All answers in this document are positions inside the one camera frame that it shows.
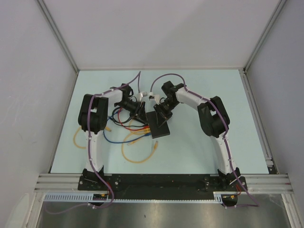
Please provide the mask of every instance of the aluminum frame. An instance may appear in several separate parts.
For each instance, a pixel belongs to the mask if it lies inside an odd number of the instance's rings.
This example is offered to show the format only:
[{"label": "aluminum frame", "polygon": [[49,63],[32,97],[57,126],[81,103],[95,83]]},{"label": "aluminum frame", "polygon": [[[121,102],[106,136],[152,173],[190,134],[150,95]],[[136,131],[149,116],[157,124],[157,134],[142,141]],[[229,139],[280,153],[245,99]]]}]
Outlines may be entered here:
[{"label": "aluminum frame", "polygon": [[[281,194],[285,204],[286,212],[290,220],[292,228],[303,227],[301,215],[298,212],[298,206],[295,200],[293,189],[287,174],[283,175],[271,175],[271,174],[248,174],[243,175],[246,177],[248,191],[251,194]],[[26,224],[27,228],[35,228],[38,223],[38,218],[42,208],[42,203],[47,194],[53,195],[79,195],[86,196],[89,193],[106,193],[106,191],[89,192],[89,191],[78,191],[78,181],[80,174],[40,174],[36,187],[35,187],[35,200],[31,209],[30,217]],[[219,194],[227,192],[214,192],[215,197]],[[219,203],[219,199],[215,199],[210,203]],[[128,202],[128,203],[155,203],[154,200],[117,200],[117,203]],[[182,201],[174,200],[170,203],[208,203],[206,201]]]},{"label": "aluminum frame", "polygon": [[249,83],[249,80],[247,77],[247,73],[244,70],[239,70],[239,74],[241,76],[241,80],[242,80],[243,87],[244,87],[244,90],[245,90],[245,93],[247,96],[247,100],[248,100],[249,107],[250,107],[250,110],[252,113],[252,117],[255,122],[256,131],[257,131],[258,137],[260,139],[260,143],[262,145],[262,150],[264,153],[266,163],[267,163],[268,167],[271,167],[273,165],[275,166],[275,162],[274,162],[274,158],[273,158],[273,155],[271,152],[269,141],[268,141],[268,138],[267,138],[267,135],[265,132],[265,128],[264,128],[264,125],[263,125],[263,122],[262,122],[262,119],[261,119],[261,116],[260,116],[260,113],[259,113],[259,110],[257,107],[257,103],[254,98],[254,94],[252,92],[252,89],[251,89],[251,86],[250,86],[250,83]]},{"label": "aluminum frame", "polygon": [[60,45],[63,53],[65,54],[65,56],[67,57],[69,63],[71,64],[71,67],[74,69],[75,73],[78,74],[79,69],[77,67],[77,64],[70,52],[70,50],[67,47],[67,44],[65,42],[65,40],[63,39],[50,11],[48,10],[47,5],[45,4],[45,2],[43,0],[36,0],[36,3],[38,5],[38,7],[41,10],[41,13],[43,14],[43,16],[45,17],[51,31],[53,32],[56,40],[58,41],[58,44]]},{"label": "aluminum frame", "polygon": [[286,5],[287,0],[280,0],[280,2],[277,4],[275,11],[273,12],[273,14],[271,15],[262,35],[260,36],[260,39],[258,40],[255,48],[253,49],[253,52],[251,53],[249,60],[246,62],[246,65],[244,67],[245,71],[248,71],[248,69],[251,66],[251,63],[253,62],[253,60],[255,59],[255,57],[257,56],[260,48],[262,47],[264,41],[267,39],[271,28],[273,27],[273,25],[275,24],[275,22],[277,21],[278,17],[281,15],[282,10],[284,9],[284,6]]}]

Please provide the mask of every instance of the black wire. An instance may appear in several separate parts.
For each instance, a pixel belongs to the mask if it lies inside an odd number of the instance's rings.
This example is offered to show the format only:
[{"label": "black wire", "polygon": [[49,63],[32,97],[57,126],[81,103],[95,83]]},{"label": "black wire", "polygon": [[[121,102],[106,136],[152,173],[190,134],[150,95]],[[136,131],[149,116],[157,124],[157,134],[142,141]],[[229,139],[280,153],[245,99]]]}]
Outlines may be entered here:
[{"label": "black wire", "polygon": [[[123,127],[121,124],[115,123],[114,121],[113,121],[113,123],[116,124],[117,126]],[[148,125],[147,125],[147,124],[142,125],[142,126],[128,125],[128,126],[125,126],[125,127],[145,127],[145,126],[148,126]]]},{"label": "black wire", "polygon": [[[123,127],[123,126],[120,124],[120,122],[117,121],[117,120],[114,118],[115,112],[116,112],[117,110],[119,110],[119,109],[120,109],[120,107],[115,108],[115,109],[112,111],[112,116],[110,117],[110,120],[112,120],[113,123],[116,124],[117,126]],[[129,117],[126,121],[122,122],[122,124],[127,123],[127,122],[129,122],[129,121],[131,121],[131,120],[132,120],[132,117]],[[147,126],[147,124],[142,125],[142,126],[130,125],[129,127],[145,127],[145,126]]]},{"label": "black wire", "polygon": [[134,97],[134,98],[135,98],[135,101],[137,102],[137,98],[136,98],[136,96],[131,96],[131,97],[130,97],[130,99],[131,99],[132,97]]},{"label": "black wire", "polygon": [[[114,119],[114,114],[115,114],[115,112],[117,111],[117,110],[119,110],[120,109],[120,107],[118,107],[118,108],[115,108],[114,110],[113,110],[113,112],[112,112],[112,117],[110,118],[113,122],[115,122],[115,123],[118,123],[118,124],[120,124],[120,122],[119,121],[117,121],[116,119]],[[132,120],[132,117],[129,117],[126,121],[123,121],[123,122],[121,122],[122,124],[126,124],[127,122],[129,122],[129,121],[131,121]]]}]

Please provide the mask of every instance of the gray wall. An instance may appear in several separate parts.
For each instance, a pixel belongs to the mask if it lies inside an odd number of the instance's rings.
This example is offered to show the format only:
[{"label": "gray wall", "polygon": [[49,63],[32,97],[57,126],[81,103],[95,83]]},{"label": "gray wall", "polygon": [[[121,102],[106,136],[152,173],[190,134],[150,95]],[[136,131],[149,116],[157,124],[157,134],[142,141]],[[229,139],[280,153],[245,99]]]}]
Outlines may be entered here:
[{"label": "gray wall", "polygon": [[76,75],[34,0],[0,7],[0,227],[48,169]]},{"label": "gray wall", "polygon": [[275,161],[304,213],[304,1],[290,0],[249,69]]},{"label": "gray wall", "polygon": [[80,69],[243,67],[279,0],[45,0]]}]

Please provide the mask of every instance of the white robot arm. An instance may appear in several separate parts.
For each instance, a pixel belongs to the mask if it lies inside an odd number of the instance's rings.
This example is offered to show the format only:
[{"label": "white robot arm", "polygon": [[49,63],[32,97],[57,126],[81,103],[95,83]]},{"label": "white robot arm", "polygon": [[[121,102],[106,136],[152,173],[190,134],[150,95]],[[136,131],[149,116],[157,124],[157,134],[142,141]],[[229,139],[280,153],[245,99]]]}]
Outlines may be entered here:
[{"label": "white robot arm", "polygon": [[[157,104],[154,106],[154,109],[158,114],[158,119],[160,119],[158,121],[158,125],[161,126],[169,118],[172,117],[171,111],[179,103],[184,103],[197,110],[199,114],[201,128],[207,136],[211,137],[211,140],[214,144],[215,152],[218,159],[219,175],[223,176],[227,180],[228,184],[232,184],[233,182],[235,182],[237,179],[235,178],[235,175],[231,168],[230,161],[232,162],[232,167],[238,177],[240,176],[240,172],[233,158],[231,157],[231,159],[229,159],[228,157],[228,152],[224,141],[225,136],[225,139],[229,146],[228,134],[226,133],[225,126],[219,115],[212,115],[211,111],[215,111],[214,107],[205,99],[201,99],[198,96],[189,93],[185,89],[184,84],[174,86],[171,81],[168,81],[163,84],[161,89],[166,94],[167,98],[164,99],[162,103],[155,99]],[[228,125],[230,124],[230,119],[221,99],[216,96],[208,100],[210,100],[216,106],[228,127]]]},{"label": "white robot arm", "polygon": [[[114,105],[114,104],[122,101],[123,92],[121,90],[114,90],[112,92],[109,92],[109,93],[103,95],[102,97],[108,98],[108,105]],[[103,132],[104,132],[104,129],[101,129],[98,132],[96,132],[96,131],[91,132],[91,137],[92,137],[91,142],[90,142],[91,143],[91,157],[92,157],[92,163],[97,172],[99,172],[104,166],[104,162],[102,159],[102,153],[100,153],[100,151],[101,151],[100,140],[103,136]],[[89,132],[85,131],[84,134],[86,136],[85,137],[86,144],[88,144]],[[88,157],[87,157],[85,168],[88,171],[93,172],[93,169],[92,169],[92,166],[90,164]]]},{"label": "white robot arm", "polygon": [[[189,105],[190,107],[194,108],[195,110],[198,110],[198,106],[200,104],[206,103],[206,101],[199,99],[197,96],[195,96],[191,93],[188,93],[184,87],[180,88],[176,92],[176,98],[180,103]],[[225,146],[225,143],[223,140],[223,134],[224,133],[221,133],[218,138],[216,138],[214,136],[210,136],[210,137],[211,137],[211,140],[215,147],[215,152],[216,152],[217,159],[218,159],[218,169],[222,173],[227,174],[227,173],[232,173],[232,169],[229,164],[229,158],[228,158],[227,149],[226,149],[226,146]],[[225,137],[229,143],[228,135],[226,134]],[[233,167],[237,167],[233,158],[231,159],[231,161],[232,161]]]}]

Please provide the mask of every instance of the purple cable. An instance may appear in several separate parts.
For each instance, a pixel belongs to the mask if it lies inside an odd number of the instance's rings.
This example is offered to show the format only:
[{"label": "purple cable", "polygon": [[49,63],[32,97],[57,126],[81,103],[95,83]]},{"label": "purple cable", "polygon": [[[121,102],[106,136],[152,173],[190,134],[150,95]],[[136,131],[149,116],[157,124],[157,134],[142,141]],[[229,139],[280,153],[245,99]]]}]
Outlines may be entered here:
[{"label": "purple cable", "polygon": [[141,75],[139,74],[138,76],[138,82],[137,82],[137,89],[138,89],[138,93],[141,92],[140,87],[139,87],[139,79],[141,78]]},{"label": "purple cable", "polygon": [[92,167],[92,170],[94,171],[95,175],[102,181],[102,183],[105,184],[105,186],[110,190],[111,194],[112,194],[112,198],[111,198],[111,201],[106,204],[106,205],[102,205],[102,206],[95,206],[96,208],[107,208],[109,207],[112,203],[113,203],[113,200],[114,200],[114,192],[111,188],[111,186],[104,180],[102,179],[102,177],[98,174],[98,172],[96,171],[93,163],[92,163],[92,157],[91,157],[91,138],[92,138],[92,135],[91,135],[91,128],[90,128],[90,117],[91,117],[91,108],[92,108],[92,103],[93,103],[93,100],[96,96],[103,96],[113,90],[117,90],[117,89],[121,89],[127,85],[129,85],[130,83],[132,83],[133,81],[135,81],[139,76],[140,76],[141,72],[138,72],[137,76],[130,82],[128,82],[127,84],[124,84],[120,87],[116,87],[114,89],[110,89],[110,90],[107,90],[101,94],[94,94],[90,100],[90,104],[89,104],[89,108],[88,108],[88,115],[87,115],[87,130],[89,132],[89,139],[88,139],[88,147],[87,147],[87,151],[88,151],[88,156],[89,156],[89,161],[90,161],[90,165]]},{"label": "purple cable", "polygon": [[47,212],[47,214],[50,214],[50,215],[60,215],[60,214],[66,213],[66,212],[68,212],[68,211],[70,211],[70,210],[73,210],[73,209],[75,209],[75,208],[78,208],[78,207],[81,207],[81,206],[85,206],[85,205],[88,206],[88,203],[77,204],[77,205],[75,205],[75,206],[73,206],[73,207],[71,207],[71,208],[68,208],[68,209],[63,210],[63,211],[60,211],[60,212],[51,212],[51,211],[49,211],[49,210],[47,209],[46,206],[44,207],[44,210]]},{"label": "purple cable", "polygon": [[236,206],[232,206],[232,207],[227,207],[227,206],[223,203],[223,206],[224,206],[225,208],[235,208],[235,207],[259,207],[260,205],[259,205],[258,201],[257,201],[252,195],[250,195],[250,193],[249,193],[248,190],[243,186],[242,182],[241,182],[241,181],[239,180],[239,178],[238,178],[238,175],[237,175],[236,172],[234,171],[234,168],[233,168],[233,165],[232,165],[232,161],[231,161],[231,152],[230,152],[229,145],[228,145],[228,142],[227,142],[227,139],[226,139],[226,135],[227,135],[227,133],[228,133],[228,126],[227,126],[227,124],[226,124],[226,122],[225,122],[223,116],[221,115],[221,113],[220,113],[219,110],[217,109],[217,107],[216,107],[209,99],[204,98],[204,97],[202,97],[201,95],[196,94],[195,92],[192,92],[192,91],[188,90],[187,87],[186,87],[185,79],[184,79],[182,76],[178,75],[178,74],[165,74],[165,75],[159,76],[157,79],[155,79],[155,80],[153,81],[153,83],[152,83],[152,85],[151,85],[151,88],[150,88],[150,92],[152,92],[153,85],[154,85],[154,83],[155,83],[158,79],[160,79],[160,78],[162,78],[162,77],[164,77],[164,76],[168,76],[168,75],[175,75],[175,76],[180,77],[180,78],[182,79],[183,83],[184,83],[184,88],[185,88],[185,90],[186,90],[188,93],[191,93],[192,95],[195,95],[195,96],[197,96],[198,98],[200,98],[200,99],[202,99],[202,100],[204,100],[204,101],[207,101],[207,102],[209,102],[209,103],[212,105],[212,107],[214,108],[214,110],[215,110],[216,113],[218,114],[219,118],[221,119],[221,121],[223,122],[224,127],[225,127],[225,133],[224,133],[224,135],[223,135],[223,140],[224,140],[225,145],[226,145],[226,149],[227,149],[227,153],[228,153],[228,157],[229,157],[229,164],[230,164],[230,168],[232,169],[233,175],[236,177],[237,181],[239,182],[240,186],[242,186],[242,188],[243,188],[243,190],[246,192],[246,194],[247,194],[247,195],[252,199],[252,201],[254,201],[254,203],[256,204],[256,205],[254,205],[254,204],[241,204],[241,205],[236,205]]}]

